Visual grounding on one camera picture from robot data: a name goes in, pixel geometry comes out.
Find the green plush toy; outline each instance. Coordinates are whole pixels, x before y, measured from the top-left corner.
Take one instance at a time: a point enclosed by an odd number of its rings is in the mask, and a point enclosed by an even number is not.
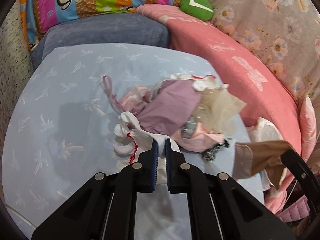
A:
[[[213,7],[208,0],[181,0],[180,10],[204,22],[213,17]]]

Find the pink quilt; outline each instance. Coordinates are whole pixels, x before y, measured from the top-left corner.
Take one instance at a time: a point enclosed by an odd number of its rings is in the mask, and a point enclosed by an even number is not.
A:
[[[273,73],[251,52],[210,23],[189,16],[177,7],[146,4],[135,12],[161,22],[171,31],[170,48],[203,57],[211,63],[222,81],[230,85],[228,91],[247,103],[240,113],[246,126],[255,126],[258,117],[271,121],[284,140],[301,154],[297,104]],[[282,209],[286,188],[292,178],[288,172],[283,187],[279,191],[271,190],[266,197],[266,206],[273,213]]]

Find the white cable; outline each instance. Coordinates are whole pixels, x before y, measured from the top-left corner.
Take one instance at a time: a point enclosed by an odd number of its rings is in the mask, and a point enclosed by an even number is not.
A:
[[[287,201],[289,200],[289,198],[290,198],[290,196],[291,196],[291,194],[292,194],[292,192],[293,192],[293,190],[294,190],[294,188],[296,187],[296,185],[297,185],[297,180],[296,180],[296,182],[295,182],[295,184],[293,185],[293,188],[292,188],[292,190],[291,190],[291,192],[290,192],[290,194],[289,194],[289,196],[287,197],[287,199],[286,199],[286,201],[285,201],[285,203],[284,204],[286,204],[287,203]]]
[[[34,230],[36,229],[36,226],[32,224],[28,219],[26,219],[24,216],[22,216],[19,212],[15,211],[12,207],[10,207],[7,204],[4,204],[7,210],[10,210],[12,213],[14,213],[16,216],[21,218],[23,221],[25,221],[29,226],[31,226]]]

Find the white ruffled fabric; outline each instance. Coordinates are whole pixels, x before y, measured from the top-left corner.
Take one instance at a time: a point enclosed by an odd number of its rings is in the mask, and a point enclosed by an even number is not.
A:
[[[247,127],[247,132],[252,142],[283,140],[277,127],[272,122],[262,117],[258,118],[256,126]]]
[[[144,131],[139,124],[138,119],[130,112],[123,112],[118,117],[119,124],[116,125],[114,133],[121,138],[127,138],[127,134],[130,132],[130,136],[138,145],[138,150],[135,155],[133,162],[138,161],[139,154],[145,151],[148,151],[152,147],[153,139],[157,141],[159,146],[159,158],[158,158],[158,171],[157,171],[157,184],[166,184],[167,175],[166,175],[166,165],[165,165],[165,156],[164,156],[164,142],[166,139],[171,141],[171,149],[176,152],[180,152],[179,146],[174,140],[172,140],[167,135],[162,134],[153,134],[150,132]],[[134,126],[134,129],[130,130],[128,125],[131,124]],[[131,156],[135,149],[134,142],[129,143],[128,145],[119,145],[114,144],[114,149],[120,156]],[[129,165],[128,160],[118,161],[117,168],[122,169],[125,166]]]
[[[215,89],[218,87],[217,79],[213,75],[207,75],[205,77],[197,77],[190,74],[171,74],[170,79],[178,79],[178,80],[194,80],[192,87],[196,91],[203,91],[205,89]],[[222,85],[223,89],[229,87],[228,84]]]

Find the pink cloth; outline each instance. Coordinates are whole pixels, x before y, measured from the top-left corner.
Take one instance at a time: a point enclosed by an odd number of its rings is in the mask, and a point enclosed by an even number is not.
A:
[[[142,85],[134,85],[131,91],[125,94],[120,100],[119,104],[124,111],[129,111],[133,114],[140,112],[143,107],[149,102],[150,89]]]
[[[119,113],[125,112],[125,109],[122,107],[122,105],[117,100],[117,95],[112,94],[112,80],[111,77],[108,75],[103,76],[103,85],[105,87],[105,92],[110,100],[110,103],[114,107],[115,110],[117,110]]]
[[[219,31],[168,5],[146,4],[136,13],[166,25],[171,32],[171,48],[188,52],[208,60],[229,92],[247,103],[240,113],[246,126],[255,126],[258,117],[271,121],[284,140],[301,153],[301,132],[298,107],[293,96],[279,80],[251,52]],[[285,189],[292,181],[288,172],[281,191],[270,190],[266,206],[276,213],[283,208]]]
[[[302,102],[299,122],[302,133],[301,157],[306,162],[316,144],[316,115],[308,96],[306,96]],[[286,189],[292,182],[293,178],[293,175],[290,172],[287,172],[279,190],[275,190],[272,187],[266,195],[265,205],[274,213],[278,213],[282,210],[285,200],[287,199]]]
[[[284,223],[298,221],[309,216],[310,208],[308,199],[303,195],[285,211],[281,212],[277,217]]]
[[[166,80],[157,97],[135,114],[143,130],[171,135],[185,124],[200,101],[193,80]]]
[[[194,134],[190,138],[181,138],[181,130],[177,130],[170,136],[179,146],[190,152],[204,152],[216,143],[223,143],[223,134],[209,133],[209,131],[198,123]]]

